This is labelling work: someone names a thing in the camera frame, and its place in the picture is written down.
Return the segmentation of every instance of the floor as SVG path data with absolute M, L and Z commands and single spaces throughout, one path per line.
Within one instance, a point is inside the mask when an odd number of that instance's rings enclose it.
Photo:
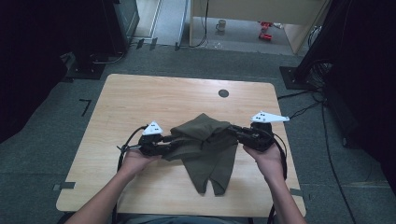
M 181 39 L 181 46 L 189 45 L 190 38 L 190 1 L 187 10 L 186 0 L 137 0 L 140 22 L 136 28 L 134 42 L 144 38 L 145 43 L 151 43 L 157 38 L 157 44 L 174 46 Z M 192 44 L 198 45 L 205 36 L 200 48 L 233 50 L 242 52 L 260 52 L 270 54 L 295 55 L 290 47 L 282 26 L 272 26 L 267 34 L 271 41 L 259 39 L 260 23 L 257 21 L 226 20 L 224 32 L 216 29 L 219 19 L 194 18 L 194 37 Z M 304 56 L 308 51 L 307 44 L 297 53 Z

